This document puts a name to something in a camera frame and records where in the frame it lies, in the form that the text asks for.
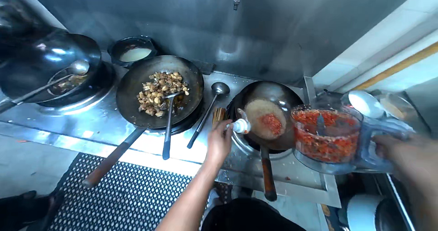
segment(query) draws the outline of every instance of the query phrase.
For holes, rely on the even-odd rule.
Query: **rubber floor mat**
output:
[[[81,182],[103,160],[79,153],[57,189],[64,204],[51,231],[154,230],[192,177],[118,162],[92,189]]]

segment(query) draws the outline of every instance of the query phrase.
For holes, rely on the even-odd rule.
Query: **metal ladle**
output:
[[[163,99],[169,99],[169,115],[167,116],[167,127],[166,127],[166,135],[164,136],[164,146],[163,146],[163,159],[167,160],[170,157],[170,136],[172,135],[172,122],[170,119],[172,118],[172,104],[173,99],[176,96],[184,94],[184,92],[176,92],[164,96]]]
[[[204,114],[204,117],[202,118],[201,122],[199,123],[198,127],[196,128],[196,131],[193,133],[192,138],[190,139],[189,144],[187,145],[187,148],[192,148],[194,141],[196,140],[196,138],[199,135],[199,132],[202,129],[202,126],[204,125],[205,120],[207,119],[207,117],[210,114],[210,110],[213,107],[213,104],[216,101],[216,98],[218,97],[218,95],[220,94],[225,94],[227,95],[229,93],[229,87],[227,86],[226,83],[223,82],[216,82],[214,84],[211,85],[211,89],[213,90],[213,92],[216,94],[215,97],[213,98],[213,101],[211,102],[209,108],[207,109],[207,111]]]
[[[90,64],[87,61],[85,61],[85,60],[76,60],[76,61],[74,61],[67,68],[67,70],[71,74],[69,74],[67,76],[64,76],[64,77],[62,77],[62,78],[60,78],[58,80],[49,82],[48,84],[46,84],[46,85],[44,85],[44,86],[42,86],[42,87],[40,87],[40,88],[38,88],[38,89],[36,89],[36,90],[34,90],[32,92],[29,92],[28,94],[25,94],[25,95],[23,95],[23,96],[21,96],[19,98],[12,99],[12,100],[11,99],[4,99],[4,100],[2,100],[0,102],[0,114],[5,112],[5,111],[7,111],[7,110],[9,110],[9,109],[11,109],[11,108],[13,108],[13,107],[15,107],[15,106],[17,106],[17,105],[19,105],[19,104],[21,104],[21,103],[23,103],[23,102],[25,102],[26,100],[32,98],[33,96],[35,96],[35,95],[41,93],[42,91],[50,88],[54,84],[57,84],[57,83],[65,80],[65,79],[67,79],[67,78],[69,78],[69,77],[71,77],[73,75],[76,75],[76,76],[83,76],[83,75],[85,75],[88,72],[89,69],[90,69]]]

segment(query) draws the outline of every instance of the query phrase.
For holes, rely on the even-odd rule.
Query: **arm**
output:
[[[415,215],[417,230],[438,230],[438,142],[411,135],[407,142],[388,135],[373,140],[396,168],[405,185]]]
[[[197,231],[213,183],[231,150],[231,120],[218,123],[209,133],[207,156],[196,176],[167,212],[156,231]]]

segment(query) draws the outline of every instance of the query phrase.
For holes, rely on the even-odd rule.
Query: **stainless steel stove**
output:
[[[78,152],[108,156],[134,131],[134,126],[119,114],[115,99],[118,81],[127,70],[119,66],[114,66],[114,70],[116,78],[110,88],[103,88],[80,102],[56,108],[24,103],[3,113],[0,115],[0,134]],[[225,108],[235,95],[255,80],[213,72],[204,75],[204,81],[204,110],[200,113],[211,103],[213,94],[210,87],[214,82],[225,82],[231,89],[227,96],[217,98],[214,107]],[[290,88],[304,99],[303,89]],[[187,144],[197,122],[188,130],[172,136],[169,160],[162,160],[164,131],[161,130],[146,131],[120,160],[194,176],[207,151],[211,116],[192,149],[188,149]],[[232,145],[231,154],[226,159],[217,181],[263,191],[260,152],[245,145],[244,141],[239,142],[236,137],[233,140],[235,143]],[[305,167],[295,158],[292,150],[272,154],[271,163],[278,194],[340,207],[334,176]]]

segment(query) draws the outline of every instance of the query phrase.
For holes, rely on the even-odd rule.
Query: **cooked meat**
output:
[[[189,95],[187,83],[182,82],[183,77],[178,72],[174,73],[157,73],[149,76],[151,82],[143,83],[143,91],[137,95],[140,107],[138,110],[145,111],[151,116],[163,116],[163,110],[167,110],[166,102],[163,102],[163,96],[184,91]]]

